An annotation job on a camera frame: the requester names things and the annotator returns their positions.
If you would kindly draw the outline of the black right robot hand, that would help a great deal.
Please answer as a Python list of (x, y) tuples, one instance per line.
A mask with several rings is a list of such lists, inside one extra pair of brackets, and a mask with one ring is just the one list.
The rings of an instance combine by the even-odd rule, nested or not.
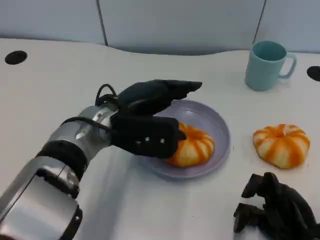
[(239, 203), (233, 213), (233, 232), (257, 228), (270, 240), (318, 240), (320, 224), (308, 202), (294, 189), (280, 183), (272, 172), (252, 174), (241, 197), (264, 198), (262, 208)]

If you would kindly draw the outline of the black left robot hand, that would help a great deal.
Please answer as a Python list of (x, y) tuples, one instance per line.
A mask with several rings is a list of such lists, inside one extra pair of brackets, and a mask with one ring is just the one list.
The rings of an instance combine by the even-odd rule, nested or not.
[(199, 81), (155, 79), (126, 88), (118, 95), (118, 101), (123, 107), (122, 114), (133, 118), (112, 136), (112, 144), (129, 145), (156, 137), (162, 131), (160, 120), (153, 115), (168, 108), (173, 100), (186, 98), (202, 84)]

